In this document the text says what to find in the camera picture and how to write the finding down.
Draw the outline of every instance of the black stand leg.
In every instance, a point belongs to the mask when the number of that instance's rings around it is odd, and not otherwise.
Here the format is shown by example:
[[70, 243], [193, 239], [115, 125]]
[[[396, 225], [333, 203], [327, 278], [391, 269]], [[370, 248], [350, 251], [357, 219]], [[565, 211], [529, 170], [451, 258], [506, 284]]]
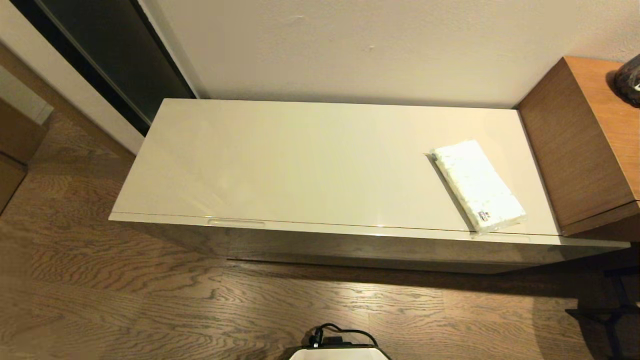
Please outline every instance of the black stand leg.
[[[616, 332], [616, 324], [623, 315], [638, 315], [640, 309], [635, 303], [629, 300], [627, 291], [622, 283], [622, 276], [638, 274], [638, 266], [630, 268], [622, 268], [617, 270], [610, 270], [604, 273], [605, 277], [611, 278], [613, 288], [616, 292], [620, 307], [615, 308], [603, 308], [603, 309], [567, 309], [565, 310], [572, 317], [579, 319], [580, 317], [587, 318], [591, 321], [604, 325], [607, 333], [607, 339], [609, 340], [609, 346], [611, 347], [612, 357], [611, 360], [638, 360], [631, 357], [625, 357], [622, 352], [622, 346], [620, 345], [620, 339]], [[609, 318], [603, 319], [601, 316], [608, 315]]]

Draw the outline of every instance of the white wall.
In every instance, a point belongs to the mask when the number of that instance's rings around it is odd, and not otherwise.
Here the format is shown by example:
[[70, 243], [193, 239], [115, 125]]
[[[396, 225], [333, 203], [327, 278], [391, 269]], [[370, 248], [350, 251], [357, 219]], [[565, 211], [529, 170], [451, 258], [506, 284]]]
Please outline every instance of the white wall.
[[0, 42], [77, 109], [134, 154], [144, 137], [9, 2], [0, 0]]
[[0, 66], [0, 98], [25, 114], [38, 125], [42, 125], [53, 107]]
[[638, 0], [140, 0], [201, 97], [510, 108], [640, 52]]

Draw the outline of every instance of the white packaged towel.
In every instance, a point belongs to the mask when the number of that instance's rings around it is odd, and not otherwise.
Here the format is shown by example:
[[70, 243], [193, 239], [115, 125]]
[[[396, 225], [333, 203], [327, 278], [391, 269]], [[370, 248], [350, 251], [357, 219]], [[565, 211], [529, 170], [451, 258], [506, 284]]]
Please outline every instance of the white packaged towel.
[[477, 141], [435, 149], [432, 157], [479, 234], [526, 219], [524, 209]]

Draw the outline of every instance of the dark glass door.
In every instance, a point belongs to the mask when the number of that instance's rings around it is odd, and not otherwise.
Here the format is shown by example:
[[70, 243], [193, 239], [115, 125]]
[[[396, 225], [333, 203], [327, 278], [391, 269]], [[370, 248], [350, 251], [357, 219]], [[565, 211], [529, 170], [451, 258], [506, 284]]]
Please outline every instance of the dark glass door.
[[164, 98], [195, 98], [135, 0], [12, 0], [140, 133]]

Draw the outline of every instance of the black cable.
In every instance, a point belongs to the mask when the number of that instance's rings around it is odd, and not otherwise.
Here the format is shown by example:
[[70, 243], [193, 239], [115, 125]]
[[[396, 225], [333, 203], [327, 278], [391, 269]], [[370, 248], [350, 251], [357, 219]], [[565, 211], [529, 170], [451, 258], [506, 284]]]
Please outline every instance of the black cable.
[[323, 329], [325, 327], [333, 327], [336, 332], [353, 332], [355, 334], [362, 334], [364, 336], [367, 336], [369, 339], [371, 339], [371, 341], [373, 342], [373, 345], [375, 347], [378, 347], [378, 342], [376, 341], [376, 339], [373, 337], [373, 335], [369, 334], [366, 331], [363, 330], [356, 330], [356, 329], [341, 329], [338, 325], [335, 325], [334, 323], [324, 323], [322, 325], [320, 325], [319, 327], [316, 328], [316, 333], [319, 333], [319, 336], [317, 337], [317, 340], [319, 340], [319, 344], [318, 345], [322, 345], [322, 333], [323, 333]]

